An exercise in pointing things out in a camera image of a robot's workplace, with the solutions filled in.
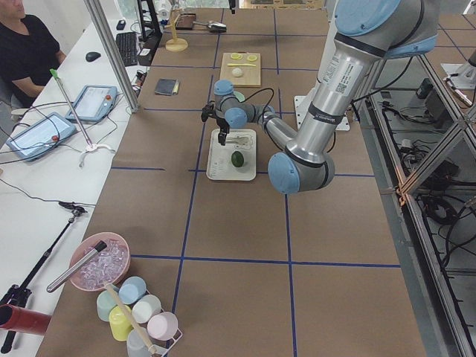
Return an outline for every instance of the black keyboard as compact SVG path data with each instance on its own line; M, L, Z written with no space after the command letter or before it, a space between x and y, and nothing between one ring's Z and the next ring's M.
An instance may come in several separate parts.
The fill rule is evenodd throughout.
M137 65L137 34L135 32L120 32L116 35L120 57L126 67Z

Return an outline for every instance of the computer mouse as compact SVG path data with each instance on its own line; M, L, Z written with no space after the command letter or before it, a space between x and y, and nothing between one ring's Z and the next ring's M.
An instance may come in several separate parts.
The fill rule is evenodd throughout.
M101 54L99 52L88 52L86 54L86 61L92 62L97 60L99 57L101 57Z

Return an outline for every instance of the brown table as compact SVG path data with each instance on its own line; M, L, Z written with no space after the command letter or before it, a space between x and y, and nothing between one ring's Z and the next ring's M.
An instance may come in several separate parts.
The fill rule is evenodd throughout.
M184 333L172 357L426 356L357 123L337 133L337 175L323 190L276 192L266 170L277 150L257 126L255 180L205 175L216 124L200 112L222 53L261 53L263 88L295 126L293 96L315 83L326 13L198 14L228 32L181 32L186 51L159 49L86 236L114 231L129 242L129 275L145 279ZM161 77L181 81L178 95L153 94ZM96 297L65 286L38 356L126 356Z

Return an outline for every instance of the white tray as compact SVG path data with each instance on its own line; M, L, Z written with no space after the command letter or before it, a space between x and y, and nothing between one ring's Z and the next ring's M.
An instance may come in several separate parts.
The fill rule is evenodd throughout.
M230 129L226 145L218 142L220 129L211 133L207 177L210 180L251 181L256 177L256 132L252 129ZM235 167L231 163L234 151L243 154L245 163Z

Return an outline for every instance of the white table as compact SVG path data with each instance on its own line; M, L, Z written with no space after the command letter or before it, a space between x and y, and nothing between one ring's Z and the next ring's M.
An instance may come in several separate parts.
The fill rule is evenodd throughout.
M117 20L111 20L109 24L115 36ZM97 51L102 54L102 57L94 62L86 62L85 55L89 51ZM131 80L138 69L145 71L145 68L140 66L126 68ZM121 92L93 24L88 26L57 72L71 100L76 98L84 85L117 86L118 91ZM64 97L55 81L50 80L34 104L57 101L64 101ZM58 112L65 115L67 111L67 106L42 109L45 114ZM129 116L130 109L127 108L127 102L123 98L109 115L118 128L103 141L104 144L108 144L113 149L119 147ZM23 121L35 123L41 118L39 113L31 112ZM93 143L96 143L114 127L113 122L104 119L90 128L88 133ZM67 140L65 144L80 151L86 148L86 141L81 133ZM6 146L0 150L0 152L7 151L9 148ZM89 153L86 156L84 168L81 169L78 167L80 159L78 152L68 147L57 147L43 158L31 163L23 161L1 165L0 167L4 170L1 178L22 188L32 196L95 204L108 175L113 156L114 154L107 149ZM0 162L16 159L18 157L13 153L0 155ZM28 300L27 308L49 315L53 314L62 289L49 294L46 292L46 286L68 268L71 255L83 238L93 210L93 208L87 208L88 213L78 218L66 231L53 250L53 254L28 286L33 294ZM72 214L57 203L29 199L25 194L8 187L3 182L0 182L0 212L0 294L3 296L11 285L19 285L23 282L38 259L60 234ZM0 331L0 345L3 344L6 334L6 331ZM34 356L41 340L42 336L18 333L13 349L8 355L11 357Z

